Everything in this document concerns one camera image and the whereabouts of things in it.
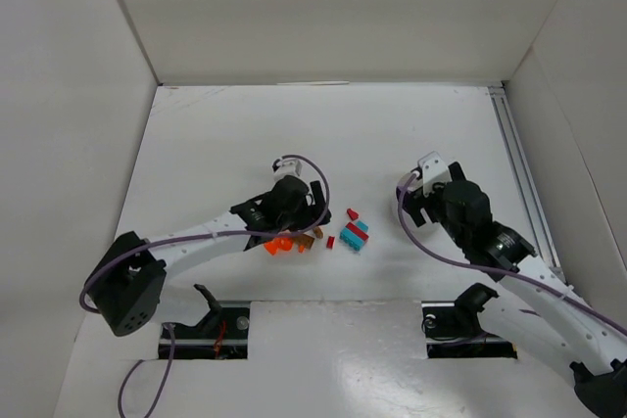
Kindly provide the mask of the white divided round container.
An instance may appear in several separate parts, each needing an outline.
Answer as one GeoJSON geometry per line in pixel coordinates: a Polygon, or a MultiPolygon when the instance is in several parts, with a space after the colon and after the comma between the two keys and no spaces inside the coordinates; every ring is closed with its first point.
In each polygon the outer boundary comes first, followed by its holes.
{"type": "Polygon", "coordinates": [[[410,185],[408,186],[406,195],[409,196],[411,193],[413,193],[416,190],[416,179],[412,177],[412,172],[410,171],[410,172],[406,172],[399,178],[392,194],[390,208],[391,208],[393,220],[397,224],[400,223],[399,217],[398,217],[398,201],[401,196],[401,191],[406,186],[408,181],[410,182],[410,185]]]}

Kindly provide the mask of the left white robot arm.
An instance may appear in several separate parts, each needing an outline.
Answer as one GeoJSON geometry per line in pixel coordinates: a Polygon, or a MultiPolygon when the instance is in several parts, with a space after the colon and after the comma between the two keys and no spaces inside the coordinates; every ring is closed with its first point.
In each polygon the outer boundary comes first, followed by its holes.
{"type": "Polygon", "coordinates": [[[103,317],[113,334],[128,336],[149,322],[208,333],[222,307],[202,284],[178,294],[178,275],[224,255],[246,253],[276,238],[298,237],[330,221],[326,177],[306,183],[287,175],[267,192],[222,215],[162,240],[134,231],[118,236],[85,281],[80,306],[103,317]]]}

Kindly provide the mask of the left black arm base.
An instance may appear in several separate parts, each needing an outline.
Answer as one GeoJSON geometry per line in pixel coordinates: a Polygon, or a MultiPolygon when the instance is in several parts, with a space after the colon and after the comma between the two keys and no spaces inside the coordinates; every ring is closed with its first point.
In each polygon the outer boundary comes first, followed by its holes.
{"type": "Polygon", "coordinates": [[[248,358],[251,304],[221,302],[202,284],[194,290],[202,316],[189,322],[172,322],[170,331],[163,326],[158,344],[158,358],[182,360],[240,360],[248,358]]]}

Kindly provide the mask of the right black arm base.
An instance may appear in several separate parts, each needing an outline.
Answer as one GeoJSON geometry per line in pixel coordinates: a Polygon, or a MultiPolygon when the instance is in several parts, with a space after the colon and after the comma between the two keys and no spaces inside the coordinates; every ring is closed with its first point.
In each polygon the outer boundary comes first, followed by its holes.
{"type": "Polygon", "coordinates": [[[429,359],[517,359],[515,346],[479,323],[484,304],[498,294],[476,283],[453,301],[423,301],[421,330],[429,359]]]}

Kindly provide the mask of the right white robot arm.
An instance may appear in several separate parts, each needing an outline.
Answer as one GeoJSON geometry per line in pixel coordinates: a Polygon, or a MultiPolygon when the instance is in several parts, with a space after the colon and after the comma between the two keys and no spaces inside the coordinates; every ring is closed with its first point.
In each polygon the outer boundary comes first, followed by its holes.
{"type": "Polygon", "coordinates": [[[625,327],[592,309],[523,236],[496,221],[489,197],[459,163],[429,154],[396,197],[400,224],[440,225],[463,253],[460,268],[482,272],[516,296],[509,302],[481,283],[466,289],[456,305],[474,328],[553,369],[595,416],[625,416],[625,327]]]}

